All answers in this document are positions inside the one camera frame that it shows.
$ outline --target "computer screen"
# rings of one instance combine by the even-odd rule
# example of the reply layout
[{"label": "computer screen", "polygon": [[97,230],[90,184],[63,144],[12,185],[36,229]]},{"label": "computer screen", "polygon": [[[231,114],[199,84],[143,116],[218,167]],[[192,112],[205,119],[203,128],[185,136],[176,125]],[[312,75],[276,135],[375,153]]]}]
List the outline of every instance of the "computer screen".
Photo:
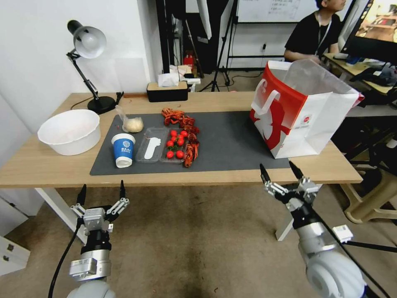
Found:
[{"label": "computer screen", "polygon": [[397,42],[397,0],[374,0],[361,20],[356,36]]},{"label": "computer screen", "polygon": [[397,0],[370,0],[342,52],[397,64]]}]

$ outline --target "plastic bowl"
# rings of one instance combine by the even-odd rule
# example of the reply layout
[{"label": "plastic bowl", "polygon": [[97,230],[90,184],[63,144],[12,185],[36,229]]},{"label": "plastic bowl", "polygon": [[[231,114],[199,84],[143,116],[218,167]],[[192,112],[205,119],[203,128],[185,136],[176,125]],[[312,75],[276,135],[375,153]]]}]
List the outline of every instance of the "plastic bowl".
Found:
[{"label": "plastic bowl", "polygon": [[59,154],[80,154],[99,142],[99,116],[90,110],[63,112],[45,121],[37,136]]}]

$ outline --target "shopping bag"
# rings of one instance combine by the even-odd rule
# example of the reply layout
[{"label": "shopping bag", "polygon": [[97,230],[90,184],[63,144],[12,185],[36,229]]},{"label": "shopping bag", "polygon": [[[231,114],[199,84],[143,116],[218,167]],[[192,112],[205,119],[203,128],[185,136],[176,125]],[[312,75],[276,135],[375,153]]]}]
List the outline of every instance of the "shopping bag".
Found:
[{"label": "shopping bag", "polygon": [[316,155],[363,99],[311,60],[268,61],[250,118],[274,158]]}]

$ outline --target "dough ball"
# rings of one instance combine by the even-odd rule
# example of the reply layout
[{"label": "dough ball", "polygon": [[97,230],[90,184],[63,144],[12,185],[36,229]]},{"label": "dough ball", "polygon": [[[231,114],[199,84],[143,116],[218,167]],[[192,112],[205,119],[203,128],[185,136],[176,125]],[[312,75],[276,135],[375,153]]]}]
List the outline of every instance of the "dough ball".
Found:
[{"label": "dough ball", "polygon": [[143,121],[141,117],[128,119],[124,123],[124,128],[128,132],[140,132],[143,130]]}]

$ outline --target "tissue box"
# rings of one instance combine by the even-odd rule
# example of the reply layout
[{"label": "tissue box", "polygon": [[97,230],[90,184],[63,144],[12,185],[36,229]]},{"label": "tissue box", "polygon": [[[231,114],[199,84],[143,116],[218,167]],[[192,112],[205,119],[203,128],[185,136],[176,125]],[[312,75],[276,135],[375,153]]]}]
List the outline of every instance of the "tissue box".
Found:
[{"label": "tissue box", "polygon": [[146,92],[150,102],[186,101],[188,88],[185,81],[174,87],[159,87],[157,83],[149,83]]}]

